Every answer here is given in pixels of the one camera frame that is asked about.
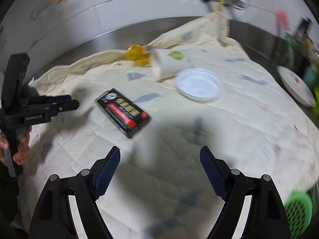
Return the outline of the person's left hand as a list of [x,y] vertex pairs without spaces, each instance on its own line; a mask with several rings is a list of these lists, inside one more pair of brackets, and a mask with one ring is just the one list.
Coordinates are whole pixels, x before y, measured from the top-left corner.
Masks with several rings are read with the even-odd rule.
[[[18,151],[13,156],[13,161],[20,166],[24,165],[29,158],[29,152],[30,152],[29,141],[30,141],[31,130],[32,130],[31,126],[26,128],[24,138],[18,144],[18,147],[17,147]],[[9,143],[7,139],[3,135],[1,135],[1,163],[7,166],[7,161],[4,155],[5,149],[9,149]]]

